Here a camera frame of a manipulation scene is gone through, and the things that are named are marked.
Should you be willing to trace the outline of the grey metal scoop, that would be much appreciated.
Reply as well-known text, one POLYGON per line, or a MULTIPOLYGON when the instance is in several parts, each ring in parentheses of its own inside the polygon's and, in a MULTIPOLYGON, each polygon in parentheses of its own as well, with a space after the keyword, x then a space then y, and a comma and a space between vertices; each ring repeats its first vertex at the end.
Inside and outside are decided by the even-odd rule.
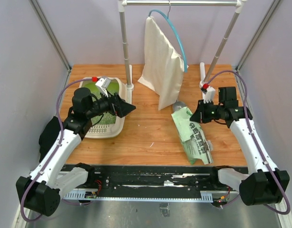
POLYGON ((182 101, 176 101, 173 105, 173 112, 180 110, 181 108, 187 107, 187 105, 182 101))

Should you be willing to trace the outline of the green cat litter bag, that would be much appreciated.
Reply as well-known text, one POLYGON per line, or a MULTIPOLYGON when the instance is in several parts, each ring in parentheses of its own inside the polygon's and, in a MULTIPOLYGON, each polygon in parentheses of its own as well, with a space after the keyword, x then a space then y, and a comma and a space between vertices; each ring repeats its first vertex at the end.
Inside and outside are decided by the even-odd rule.
POLYGON ((211 156, 212 146, 206 140, 201 125, 190 121, 192 112, 188 107, 179 108, 171 114, 180 143, 191 165, 201 160, 205 165, 213 163, 211 156))

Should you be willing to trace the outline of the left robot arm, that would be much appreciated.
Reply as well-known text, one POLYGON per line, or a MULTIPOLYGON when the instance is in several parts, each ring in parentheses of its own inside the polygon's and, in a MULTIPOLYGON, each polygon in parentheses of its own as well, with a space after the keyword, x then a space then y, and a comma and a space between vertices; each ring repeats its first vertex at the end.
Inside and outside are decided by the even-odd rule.
POLYGON ((95 169, 85 163, 78 163, 61 178, 58 174, 92 127, 92 118, 105 113, 123 118, 135 109, 134 105, 126 102, 118 93, 98 99, 88 88, 76 89, 67 118, 58 123, 60 131, 52 147, 28 177, 21 176, 16 182, 20 212, 24 220, 30 221, 25 216, 24 209, 49 217, 73 189, 80 185, 92 187, 96 183, 95 169))

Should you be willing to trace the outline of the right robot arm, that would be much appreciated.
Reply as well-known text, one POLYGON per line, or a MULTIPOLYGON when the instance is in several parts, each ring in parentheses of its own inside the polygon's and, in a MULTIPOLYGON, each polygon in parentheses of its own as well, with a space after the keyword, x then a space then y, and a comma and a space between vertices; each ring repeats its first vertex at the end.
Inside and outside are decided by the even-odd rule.
POLYGON ((213 120, 224 120, 227 128, 237 139, 248 165, 248 174, 236 171, 230 166, 214 168, 209 184, 214 190, 225 185, 239 192, 243 203, 268 205, 280 203, 290 176, 281 171, 266 152, 254 127, 250 111, 239 106, 235 87, 218 89, 219 103, 199 100, 190 121, 205 124, 213 120))

